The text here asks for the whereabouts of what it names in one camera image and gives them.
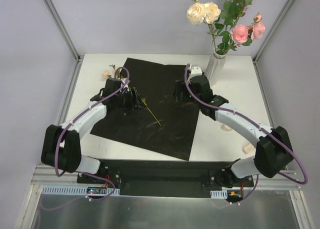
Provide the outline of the black wrapping paper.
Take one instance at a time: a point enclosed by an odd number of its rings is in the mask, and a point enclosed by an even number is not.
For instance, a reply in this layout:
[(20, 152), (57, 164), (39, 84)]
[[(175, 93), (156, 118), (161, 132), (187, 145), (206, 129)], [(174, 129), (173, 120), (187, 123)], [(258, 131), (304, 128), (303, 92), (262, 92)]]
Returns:
[(127, 58), (130, 85), (146, 99), (148, 109), (125, 114), (116, 109), (97, 122), (91, 134), (189, 160), (199, 116), (196, 104), (175, 102), (175, 82), (184, 78), (184, 65), (164, 65)]

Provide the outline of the pink white flower bouquet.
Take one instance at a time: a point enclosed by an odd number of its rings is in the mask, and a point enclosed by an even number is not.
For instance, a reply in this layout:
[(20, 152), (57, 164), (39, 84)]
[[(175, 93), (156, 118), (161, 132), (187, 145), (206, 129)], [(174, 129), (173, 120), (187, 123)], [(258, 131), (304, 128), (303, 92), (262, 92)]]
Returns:
[[(113, 69), (113, 76), (112, 76), (111, 72), (107, 69), (101, 74), (103, 79), (108, 79), (108, 78), (114, 77), (114, 78), (120, 79), (122, 81), (125, 80), (125, 77), (121, 75), (122, 69), (120, 68), (120, 66), (116, 66), (115, 64), (111, 64), (111, 65), (109, 65), (109, 67)], [(146, 98), (142, 98), (141, 101), (144, 104), (144, 106), (146, 107), (146, 109), (148, 110), (148, 112), (153, 116), (155, 121), (159, 124), (159, 126), (161, 126), (160, 121), (156, 118), (154, 113), (149, 108), (149, 106), (146, 102)]]

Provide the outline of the pink rose stem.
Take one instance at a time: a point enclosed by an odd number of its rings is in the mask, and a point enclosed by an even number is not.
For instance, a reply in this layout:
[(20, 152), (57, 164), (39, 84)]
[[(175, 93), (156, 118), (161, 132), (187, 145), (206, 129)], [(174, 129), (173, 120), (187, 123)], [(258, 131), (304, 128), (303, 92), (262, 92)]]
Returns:
[(241, 46), (250, 46), (253, 41), (261, 39), (266, 31), (262, 20), (263, 16), (258, 13), (250, 25), (239, 24), (230, 30), (220, 32), (218, 36), (221, 37), (221, 43), (215, 46), (215, 52), (218, 55), (226, 55), (230, 50), (236, 51)]
[(217, 54), (225, 55), (230, 50), (236, 51), (241, 46), (250, 46), (253, 41), (262, 38), (266, 27), (263, 16), (257, 13), (249, 25), (239, 24), (253, 0), (227, 0), (223, 5), (220, 18), (223, 19), (222, 29), (218, 30), (221, 43), (216, 46)]

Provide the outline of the cream rose stem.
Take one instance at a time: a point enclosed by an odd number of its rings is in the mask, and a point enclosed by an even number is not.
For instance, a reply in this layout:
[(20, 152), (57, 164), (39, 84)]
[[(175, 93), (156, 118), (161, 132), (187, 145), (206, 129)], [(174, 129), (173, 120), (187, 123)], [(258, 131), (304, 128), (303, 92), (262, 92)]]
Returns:
[(221, 23), (221, 9), (214, 2), (202, 3), (199, 0), (191, 0), (192, 4), (186, 11), (188, 21), (193, 25), (205, 24), (208, 27), (208, 32), (212, 39), (213, 49), (219, 55), (226, 54), (226, 46), (218, 46), (216, 40), (218, 37), (223, 37), (221, 33), (226, 29), (226, 26)]

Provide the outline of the cream printed ribbon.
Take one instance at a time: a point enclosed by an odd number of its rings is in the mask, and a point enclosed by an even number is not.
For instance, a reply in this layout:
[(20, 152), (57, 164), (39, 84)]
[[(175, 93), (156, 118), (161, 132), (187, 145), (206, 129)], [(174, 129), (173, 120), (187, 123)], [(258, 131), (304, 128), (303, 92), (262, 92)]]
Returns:
[[(220, 128), (223, 130), (223, 131), (225, 131), (225, 132), (231, 132), (233, 129), (231, 128), (231, 127), (229, 127), (229, 126), (227, 126), (227, 125), (225, 125), (225, 124), (222, 124), (221, 126), (220, 126)], [(254, 152), (255, 151), (255, 148), (254, 148), (254, 146), (251, 144), (251, 143), (247, 143), (247, 145), (245, 146), (245, 147), (243, 147), (243, 149), (242, 149), (242, 151), (243, 151), (243, 153), (244, 154), (249, 154), (249, 153), (252, 153), (252, 152)]]

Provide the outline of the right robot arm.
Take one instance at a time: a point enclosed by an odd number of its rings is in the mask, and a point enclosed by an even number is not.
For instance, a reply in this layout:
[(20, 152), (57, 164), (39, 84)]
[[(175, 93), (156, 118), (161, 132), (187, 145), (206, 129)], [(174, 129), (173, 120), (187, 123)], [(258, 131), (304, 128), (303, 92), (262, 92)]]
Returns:
[(254, 156), (237, 159), (215, 175), (221, 187), (232, 188), (253, 175), (273, 178), (293, 160), (289, 135), (283, 127), (259, 125), (241, 116), (226, 98), (213, 93), (204, 75), (193, 77), (189, 84), (176, 80), (173, 95), (176, 102), (197, 104), (202, 114), (230, 127), (254, 146)]

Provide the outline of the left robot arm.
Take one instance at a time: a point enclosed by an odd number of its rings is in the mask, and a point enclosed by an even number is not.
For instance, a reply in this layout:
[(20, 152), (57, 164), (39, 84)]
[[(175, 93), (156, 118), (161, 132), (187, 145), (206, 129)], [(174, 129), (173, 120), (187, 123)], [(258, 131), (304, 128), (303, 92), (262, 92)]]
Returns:
[(106, 172), (101, 168), (101, 161), (82, 154), (81, 139), (112, 111), (116, 109), (132, 111), (143, 107), (137, 89), (129, 87), (128, 79), (107, 79), (98, 94), (94, 95), (86, 107), (70, 121), (48, 126), (44, 136), (41, 162), (53, 167), (59, 177), (65, 172), (87, 173), (94, 183), (102, 183)]

